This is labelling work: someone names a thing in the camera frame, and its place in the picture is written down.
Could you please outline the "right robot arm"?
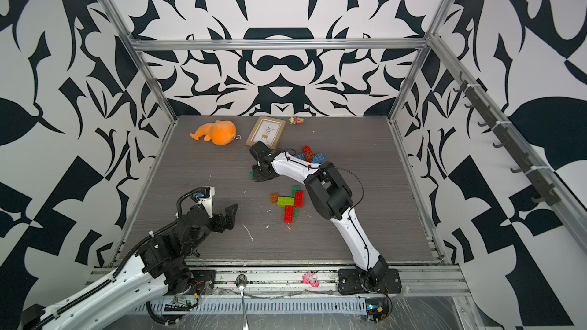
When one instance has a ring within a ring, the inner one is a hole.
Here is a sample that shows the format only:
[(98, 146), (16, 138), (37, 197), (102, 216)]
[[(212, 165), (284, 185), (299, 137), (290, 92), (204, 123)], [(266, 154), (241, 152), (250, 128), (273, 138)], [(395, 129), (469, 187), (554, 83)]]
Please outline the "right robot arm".
[(301, 160), (261, 141), (252, 145), (249, 153), (256, 160), (252, 166), (256, 182), (284, 176), (302, 183), (319, 215), (336, 226), (365, 282), (373, 287), (383, 282), (388, 264), (368, 239), (356, 215), (353, 193), (333, 163)]

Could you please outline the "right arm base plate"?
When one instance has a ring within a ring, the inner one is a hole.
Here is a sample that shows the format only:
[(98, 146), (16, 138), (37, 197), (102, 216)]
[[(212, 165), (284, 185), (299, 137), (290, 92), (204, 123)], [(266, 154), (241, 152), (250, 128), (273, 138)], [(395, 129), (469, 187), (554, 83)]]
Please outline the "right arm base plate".
[(363, 293), (399, 294), (402, 288), (401, 279), (396, 269), (388, 269), (377, 284), (358, 268), (338, 270), (337, 291), (345, 296)]

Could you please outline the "red lego brick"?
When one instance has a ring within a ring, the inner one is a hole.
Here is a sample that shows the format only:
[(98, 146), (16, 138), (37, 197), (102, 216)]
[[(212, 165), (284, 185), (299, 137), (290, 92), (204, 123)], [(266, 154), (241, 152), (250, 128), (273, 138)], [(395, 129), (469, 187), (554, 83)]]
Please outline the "red lego brick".
[(302, 208), (304, 204), (304, 193), (301, 190), (298, 190), (294, 194), (294, 207), (295, 208)]
[(294, 220), (295, 208), (293, 206), (286, 206), (284, 209), (284, 222), (292, 224)]
[(304, 146), (302, 150), (305, 156), (313, 156), (313, 151), (311, 150), (310, 146)]

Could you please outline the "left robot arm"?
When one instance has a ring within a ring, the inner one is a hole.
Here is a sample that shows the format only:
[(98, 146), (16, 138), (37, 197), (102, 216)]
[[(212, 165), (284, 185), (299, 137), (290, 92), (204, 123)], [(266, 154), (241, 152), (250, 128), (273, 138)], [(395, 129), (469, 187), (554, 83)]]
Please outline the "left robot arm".
[(30, 306), (18, 327), (102, 329), (154, 299), (190, 292), (196, 281), (186, 258), (197, 253), (210, 233), (235, 227), (238, 204), (215, 213), (213, 197), (212, 187), (182, 195), (175, 220), (142, 238), (116, 269), (67, 299)]

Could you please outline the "lime lego brick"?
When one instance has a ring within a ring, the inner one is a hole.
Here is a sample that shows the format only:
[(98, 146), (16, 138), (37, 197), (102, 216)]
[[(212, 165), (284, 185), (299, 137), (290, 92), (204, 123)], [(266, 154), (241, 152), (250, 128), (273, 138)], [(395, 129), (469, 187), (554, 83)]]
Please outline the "lime lego brick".
[(287, 207), (287, 206), (295, 207), (295, 198), (279, 196), (278, 200), (277, 200), (277, 204), (278, 204), (278, 206), (281, 206), (281, 207)]

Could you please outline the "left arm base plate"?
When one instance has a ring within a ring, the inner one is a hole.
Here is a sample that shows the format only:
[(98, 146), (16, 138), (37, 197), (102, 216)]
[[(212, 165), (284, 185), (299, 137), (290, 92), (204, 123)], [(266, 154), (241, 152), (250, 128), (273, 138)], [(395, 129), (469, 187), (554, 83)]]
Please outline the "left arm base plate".
[(192, 277), (186, 284), (180, 287), (181, 291), (178, 295), (192, 296), (192, 295), (206, 295), (211, 293), (216, 286), (216, 271), (215, 270), (192, 270)]

